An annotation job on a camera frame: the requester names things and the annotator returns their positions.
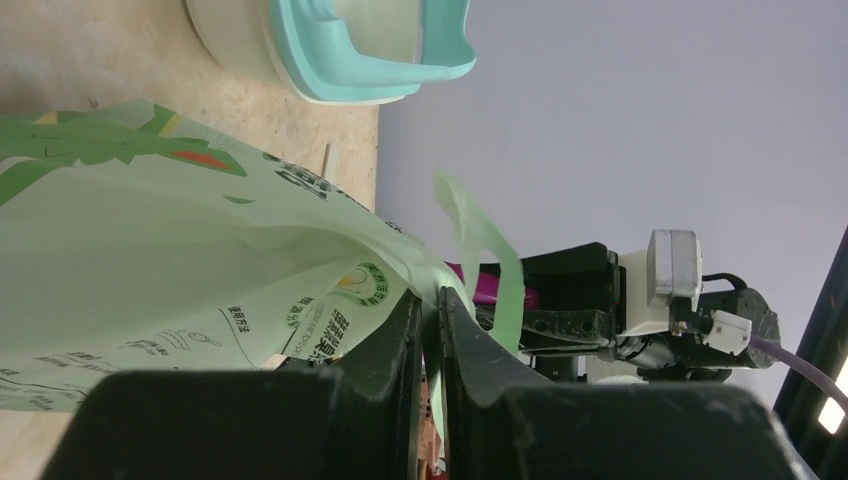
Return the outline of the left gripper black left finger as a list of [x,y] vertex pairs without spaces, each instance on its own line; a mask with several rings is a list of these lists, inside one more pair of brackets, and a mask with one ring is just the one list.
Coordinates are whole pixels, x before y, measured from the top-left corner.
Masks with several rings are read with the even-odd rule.
[[107,377],[46,479],[412,479],[421,302],[405,293],[338,362]]

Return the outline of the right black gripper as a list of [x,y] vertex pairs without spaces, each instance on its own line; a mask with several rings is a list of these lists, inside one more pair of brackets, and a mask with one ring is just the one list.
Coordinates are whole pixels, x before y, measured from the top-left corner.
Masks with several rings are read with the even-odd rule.
[[674,307],[673,331],[625,336],[613,311],[622,301],[618,254],[593,242],[521,260],[527,299],[523,352],[537,372],[564,379],[559,359],[583,357],[586,379],[610,377],[724,382],[736,369],[768,369],[779,348],[778,315],[753,288],[702,296],[695,311]]

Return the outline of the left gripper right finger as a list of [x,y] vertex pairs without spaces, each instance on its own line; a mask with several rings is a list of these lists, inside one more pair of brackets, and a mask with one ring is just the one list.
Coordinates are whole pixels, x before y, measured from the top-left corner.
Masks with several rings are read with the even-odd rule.
[[809,479],[773,413],[711,383],[585,385],[537,374],[438,295],[452,479]]

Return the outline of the purple plastic scoop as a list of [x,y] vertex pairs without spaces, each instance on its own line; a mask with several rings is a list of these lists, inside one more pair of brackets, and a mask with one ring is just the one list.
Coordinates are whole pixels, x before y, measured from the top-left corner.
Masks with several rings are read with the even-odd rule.
[[[461,282],[460,292],[463,292],[468,284],[464,268],[454,262],[446,262],[445,265],[456,275]],[[499,300],[499,289],[504,280],[503,274],[505,271],[499,264],[485,264],[479,267],[476,277],[476,284],[473,291],[472,299],[476,305],[494,307]],[[526,271],[524,269],[517,276],[508,276],[507,280],[517,279],[523,289],[523,308],[532,310],[538,308],[540,303],[540,295],[537,290],[528,284]]]

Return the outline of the white bag clip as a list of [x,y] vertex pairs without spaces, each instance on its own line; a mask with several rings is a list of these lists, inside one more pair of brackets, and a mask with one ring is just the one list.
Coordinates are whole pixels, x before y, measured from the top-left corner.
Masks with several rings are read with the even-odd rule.
[[338,167],[337,149],[332,143],[325,146],[321,176],[331,184],[336,183],[336,172]]

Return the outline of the green litter bag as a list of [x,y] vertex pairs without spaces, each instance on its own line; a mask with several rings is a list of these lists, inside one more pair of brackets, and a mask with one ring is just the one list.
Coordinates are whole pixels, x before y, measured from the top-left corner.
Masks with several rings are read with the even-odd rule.
[[516,353],[520,261],[451,178],[461,274],[341,188],[161,105],[1,119],[1,406],[72,412],[130,370],[339,358],[404,294],[469,304],[504,267],[494,339]]

